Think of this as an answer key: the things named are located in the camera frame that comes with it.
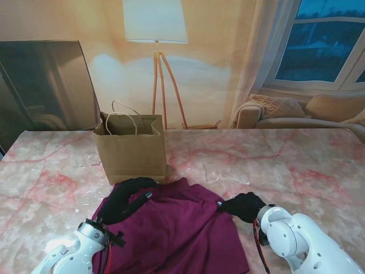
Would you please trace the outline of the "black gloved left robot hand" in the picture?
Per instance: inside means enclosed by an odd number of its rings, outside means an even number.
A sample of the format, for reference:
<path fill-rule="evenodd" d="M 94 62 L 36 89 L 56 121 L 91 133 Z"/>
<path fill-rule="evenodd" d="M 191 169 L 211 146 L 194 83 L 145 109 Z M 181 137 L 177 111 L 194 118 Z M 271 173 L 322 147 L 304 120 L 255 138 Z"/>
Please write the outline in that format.
<path fill-rule="evenodd" d="M 117 184 L 96 215 L 96 221 L 100 224 L 113 225 L 126 220 L 152 197 L 152 192 L 143 192 L 132 202 L 131 196 L 157 186 L 158 183 L 153 179 L 141 177 Z"/>

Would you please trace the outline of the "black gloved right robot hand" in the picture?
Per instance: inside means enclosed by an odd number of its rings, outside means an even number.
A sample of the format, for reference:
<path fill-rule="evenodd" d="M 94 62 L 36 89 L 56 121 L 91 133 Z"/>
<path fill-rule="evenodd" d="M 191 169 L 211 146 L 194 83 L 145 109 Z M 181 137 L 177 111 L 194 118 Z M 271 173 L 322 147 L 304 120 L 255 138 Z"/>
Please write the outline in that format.
<path fill-rule="evenodd" d="M 248 192 L 238 194 L 236 197 L 224 202 L 218 202 L 217 205 L 218 211 L 226 212 L 238 217 L 243 222 L 253 224 L 259 211 L 266 203 L 253 192 Z"/>

